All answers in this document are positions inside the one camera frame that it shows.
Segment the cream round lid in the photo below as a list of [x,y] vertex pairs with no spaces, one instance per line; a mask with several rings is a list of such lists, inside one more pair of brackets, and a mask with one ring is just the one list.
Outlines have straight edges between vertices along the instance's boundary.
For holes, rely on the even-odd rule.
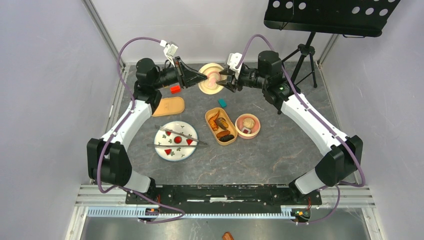
[[198,88],[207,95],[214,95],[219,93],[224,87],[219,85],[219,81],[227,79],[226,75],[220,74],[224,68],[217,63],[208,63],[203,65],[199,73],[207,76],[207,79],[198,83]]

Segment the tan oblong box lid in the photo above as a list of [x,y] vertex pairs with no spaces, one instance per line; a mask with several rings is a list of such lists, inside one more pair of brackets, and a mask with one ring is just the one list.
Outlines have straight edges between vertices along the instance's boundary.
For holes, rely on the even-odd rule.
[[177,115],[185,110],[185,101],[182,97],[162,98],[158,107],[152,114],[153,117]]

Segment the fried chicken wing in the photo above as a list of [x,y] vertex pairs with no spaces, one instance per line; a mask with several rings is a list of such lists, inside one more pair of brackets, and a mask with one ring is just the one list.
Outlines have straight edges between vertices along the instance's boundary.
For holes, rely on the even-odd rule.
[[213,131],[217,131],[219,129],[216,120],[220,116],[220,111],[218,110],[212,117],[209,118],[208,124]]

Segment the white steamed bun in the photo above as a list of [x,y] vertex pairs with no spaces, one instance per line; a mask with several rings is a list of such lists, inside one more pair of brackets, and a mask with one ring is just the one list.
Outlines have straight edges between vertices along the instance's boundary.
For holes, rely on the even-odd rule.
[[256,122],[253,118],[246,117],[246,118],[243,119],[242,125],[243,125],[243,127],[252,129],[256,125]]

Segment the sushi piece red centre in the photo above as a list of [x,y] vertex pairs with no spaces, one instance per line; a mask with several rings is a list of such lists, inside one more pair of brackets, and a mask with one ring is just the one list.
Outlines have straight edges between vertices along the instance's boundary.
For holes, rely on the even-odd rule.
[[243,127],[243,128],[241,129],[241,132],[242,132],[243,134],[245,134],[245,135],[248,135],[248,134],[250,134],[250,133],[252,132],[252,130],[251,130],[250,128]]

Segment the fried chicken nugget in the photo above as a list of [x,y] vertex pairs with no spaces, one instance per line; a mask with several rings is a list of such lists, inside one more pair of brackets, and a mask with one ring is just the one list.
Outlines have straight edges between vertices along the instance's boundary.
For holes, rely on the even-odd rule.
[[222,137],[224,137],[224,136],[227,136],[227,135],[230,135],[230,134],[231,134],[231,132],[230,132],[229,130],[223,130],[223,131],[218,132],[218,133],[216,134],[216,137],[217,137],[218,139],[220,139],[220,138],[222,138]]

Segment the black sea cucumber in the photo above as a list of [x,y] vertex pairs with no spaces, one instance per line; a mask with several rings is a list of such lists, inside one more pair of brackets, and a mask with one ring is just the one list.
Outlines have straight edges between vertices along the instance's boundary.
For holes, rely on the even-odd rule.
[[226,142],[233,140],[234,138],[235,138],[235,136],[233,134],[227,134],[225,136],[220,137],[218,140],[220,142],[226,143]]

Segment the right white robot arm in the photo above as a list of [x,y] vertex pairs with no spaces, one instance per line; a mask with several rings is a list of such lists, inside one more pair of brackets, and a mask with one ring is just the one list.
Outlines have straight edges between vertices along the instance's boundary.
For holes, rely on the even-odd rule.
[[272,50],[259,53],[257,68],[242,63],[243,55],[230,53],[220,72],[227,78],[218,82],[232,92],[244,87],[260,89],[279,114],[292,119],[314,142],[323,158],[310,171],[289,184],[289,199],[302,204],[314,190],[346,185],[344,180],[360,170],[363,141],[349,137],[326,120],[293,84],[279,54]]

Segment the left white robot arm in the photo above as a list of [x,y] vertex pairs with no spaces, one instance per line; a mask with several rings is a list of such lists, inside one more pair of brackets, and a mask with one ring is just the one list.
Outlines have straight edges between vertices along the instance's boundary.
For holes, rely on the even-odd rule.
[[160,68],[150,58],[139,60],[136,78],[133,98],[118,122],[101,138],[88,141],[87,169],[90,179],[138,192],[140,200],[151,204],[157,198],[153,179],[133,170],[127,149],[141,126],[158,109],[161,88],[174,84],[189,88],[208,77],[177,56],[165,68]]

